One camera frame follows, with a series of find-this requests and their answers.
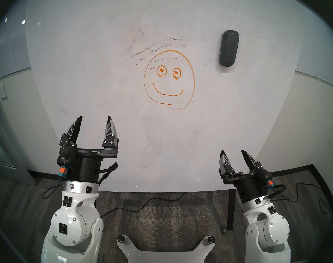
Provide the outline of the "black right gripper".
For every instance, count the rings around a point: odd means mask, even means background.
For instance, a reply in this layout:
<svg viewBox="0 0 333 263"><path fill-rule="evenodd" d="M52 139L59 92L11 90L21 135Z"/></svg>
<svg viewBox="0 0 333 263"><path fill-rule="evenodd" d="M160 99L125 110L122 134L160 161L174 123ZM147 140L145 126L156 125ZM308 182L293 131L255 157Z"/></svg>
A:
<svg viewBox="0 0 333 263"><path fill-rule="evenodd" d="M249 168L249 174L235 173L224 150L220 153L220 176L224 178L224 184L234 185L239 193L242 204L259 197L265 196L265 187L257 183L254 172L261 169L261 163L245 150L241 150L244 161Z"/></svg>

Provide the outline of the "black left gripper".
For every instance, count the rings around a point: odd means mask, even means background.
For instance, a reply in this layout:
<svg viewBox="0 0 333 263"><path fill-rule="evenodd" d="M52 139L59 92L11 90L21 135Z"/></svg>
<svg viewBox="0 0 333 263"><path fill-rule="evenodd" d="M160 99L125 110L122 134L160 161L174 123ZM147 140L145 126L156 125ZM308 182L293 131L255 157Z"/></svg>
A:
<svg viewBox="0 0 333 263"><path fill-rule="evenodd" d="M80 126L83 117L80 116L75 122L73 122L66 133L63 133L60 139L61 149L67 147L77 148L77 138L80 132ZM113 120L108 116L104 141L102 142L103 149L88 149L79 148L79 167L78 167L78 179L80 182L102 182L111 172L118 168L118 163L115 162L107 169L100 169L101 162L105 158L117 158L118 155L118 143L116 128Z"/></svg>

